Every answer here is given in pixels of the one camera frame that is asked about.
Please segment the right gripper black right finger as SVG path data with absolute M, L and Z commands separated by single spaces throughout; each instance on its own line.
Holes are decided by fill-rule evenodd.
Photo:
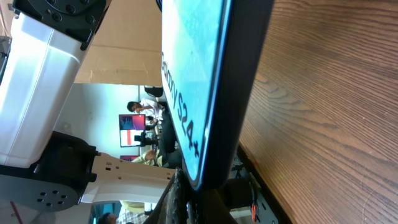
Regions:
M 231 191 L 227 187 L 195 192 L 195 223 L 237 224 L 229 212 L 231 200 Z

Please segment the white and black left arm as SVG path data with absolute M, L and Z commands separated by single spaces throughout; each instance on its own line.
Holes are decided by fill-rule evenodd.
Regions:
M 1 47 L 1 198 L 40 212 L 118 200 L 161 204 L 174 171 L 54 131 L 109 1 L 14 1 Z

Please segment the black Samsung Galaxy smartphone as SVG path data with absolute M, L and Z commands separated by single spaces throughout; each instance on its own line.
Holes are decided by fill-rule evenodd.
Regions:
M 162 86 L 193 190 L 229 176 L 273 4 L 162 3 Z

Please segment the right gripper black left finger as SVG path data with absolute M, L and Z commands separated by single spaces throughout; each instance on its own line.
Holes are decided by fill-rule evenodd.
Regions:
M 177 169 L 155 210 L 144 224 L 184 224 L 187 222 L 187 187 L 183 170 Z

